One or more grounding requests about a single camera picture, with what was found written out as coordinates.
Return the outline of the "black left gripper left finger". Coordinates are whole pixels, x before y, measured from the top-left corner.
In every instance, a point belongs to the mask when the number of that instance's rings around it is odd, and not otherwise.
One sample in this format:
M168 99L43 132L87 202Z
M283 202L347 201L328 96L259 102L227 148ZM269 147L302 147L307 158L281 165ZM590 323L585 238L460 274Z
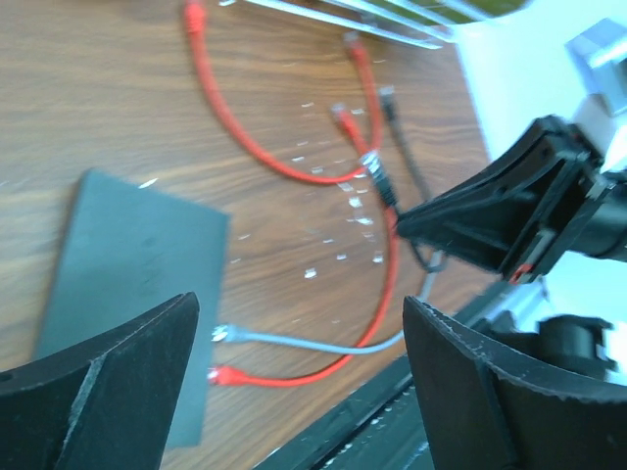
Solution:
M196 295L177 295L2 372L2 468L159 468L198 317Z

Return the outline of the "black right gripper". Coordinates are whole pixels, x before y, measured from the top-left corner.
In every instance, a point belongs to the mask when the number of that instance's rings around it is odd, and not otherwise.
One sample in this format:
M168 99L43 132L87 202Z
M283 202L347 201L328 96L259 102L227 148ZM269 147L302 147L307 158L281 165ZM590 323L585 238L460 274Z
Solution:
M444 194L401 215L399 236L418 264L443 270L420 251L498 273L513 284L548 273L575 244L607 195L602 154L574 123L533 120L500 158ZM455 219L506 203L506 219Z

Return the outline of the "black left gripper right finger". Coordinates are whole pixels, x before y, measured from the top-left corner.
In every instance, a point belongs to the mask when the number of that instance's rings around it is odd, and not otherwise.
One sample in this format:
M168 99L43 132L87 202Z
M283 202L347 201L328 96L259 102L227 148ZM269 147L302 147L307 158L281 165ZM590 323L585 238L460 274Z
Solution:
M403 324L435 468L625 468L625 387L549 365L415 297Z

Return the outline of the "black network switch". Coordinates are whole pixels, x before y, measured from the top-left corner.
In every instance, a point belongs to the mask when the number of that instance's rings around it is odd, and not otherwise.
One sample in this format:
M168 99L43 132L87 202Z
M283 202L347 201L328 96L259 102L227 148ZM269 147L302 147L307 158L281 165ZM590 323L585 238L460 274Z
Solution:
M229 235L226 213L90 169L72 201L34 357L196 294L194 345L167 446L200 440Z

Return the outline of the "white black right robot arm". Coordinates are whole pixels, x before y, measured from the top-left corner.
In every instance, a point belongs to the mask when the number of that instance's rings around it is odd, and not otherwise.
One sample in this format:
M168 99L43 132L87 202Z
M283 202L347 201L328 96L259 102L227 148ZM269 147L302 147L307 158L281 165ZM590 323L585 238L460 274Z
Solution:
M458 54L490 157L404 213L399 234L549 300L519 324L599 317L599 353L626 358L626 5L528 1L459 31Z

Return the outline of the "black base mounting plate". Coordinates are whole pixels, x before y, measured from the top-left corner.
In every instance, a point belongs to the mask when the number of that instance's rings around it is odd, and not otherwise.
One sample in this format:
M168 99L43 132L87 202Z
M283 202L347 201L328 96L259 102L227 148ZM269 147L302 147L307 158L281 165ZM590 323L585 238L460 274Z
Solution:
M432 469L408 357L391 362L256 467Z

